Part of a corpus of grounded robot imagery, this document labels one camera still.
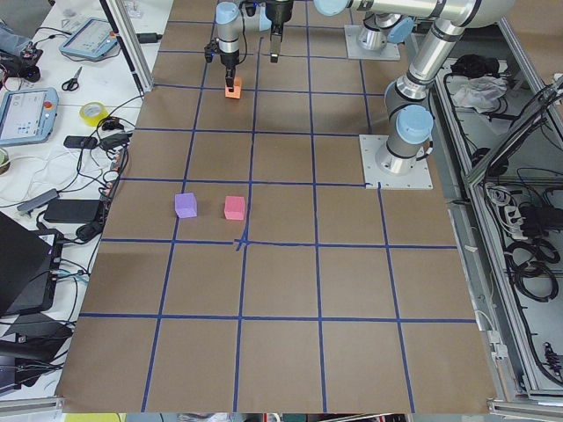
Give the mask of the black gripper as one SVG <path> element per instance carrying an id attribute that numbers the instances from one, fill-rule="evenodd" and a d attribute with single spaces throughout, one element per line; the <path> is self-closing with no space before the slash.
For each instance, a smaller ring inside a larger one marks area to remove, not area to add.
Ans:
<path id="1" fill-rule="evenodd" d="M 233 81 L 237 76 L 236 67 L 239 65 L 239 52 L 226 53 L 222 52 L 221 63 L 226 68 L 225 85 L 228 91 L 233 91 Z"/>
<path id="2" fill-rule="evenodd" d="M 282 26 L 291 20 L 293 0 L 266 0 L 266 16 L 272 22 L 270 31 L 270 62 L 277 63 L 281 53 Z"/>

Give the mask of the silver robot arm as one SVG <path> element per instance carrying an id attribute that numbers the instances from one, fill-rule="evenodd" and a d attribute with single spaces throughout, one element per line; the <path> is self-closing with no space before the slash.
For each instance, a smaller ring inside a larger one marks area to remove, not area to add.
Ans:
<path id="1" fill-rule="evenodd" d="M 406 175 L 415 166 L 434 120 L 422 104 L 428 87 L 467 28 L 491 25 L 514 6 L 513 1 L 316 1 L 317 11 L 331 17 L 346 8 L 376 15 L 405 15 L 434 20 L 408 71 L 391 83 L 384 95 L 391 132 L 375 154 L 377 166 Z"/>
<path id="2" fill-rule="evenodd" d="M 271 41 L 270 61 L 278 62 L 283 29 L 291 20 L 292 1 L 225 1 L 216 6 L 217 35 L 204 49 L 206 62 L 218 57 L 225 67 L 224 92 L 227 98 L 239 98 L 242 79 L 237 66 L 245 60 L 240 43 L 246 45 L 246 33 L 268 32 Z M 353 59 L 397 60 L 398 44 L 411 34 L 414 20 L 405 15 L 368 11 L 360 25 L 347 25 L 347 55 Z"/>

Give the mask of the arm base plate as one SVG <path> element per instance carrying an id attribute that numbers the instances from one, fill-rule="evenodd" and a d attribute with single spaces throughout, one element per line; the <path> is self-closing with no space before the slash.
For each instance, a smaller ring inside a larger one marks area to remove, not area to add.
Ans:
<path id="1" fill-rule="evenodd" d="M 344 33 L 348 59 L 400 60 L 398 45 L 388 42 L 381 31 L 370 30 L 364 25 L 345 25 Z"/>
<path id="2" fill-rule="evenodd" d="M 432 190 L 433 183 L 423 148 L 415 157 L 398 158 L 387 149 L 387 135 L 360 135 L 364 186 L 383 190 Z"/>

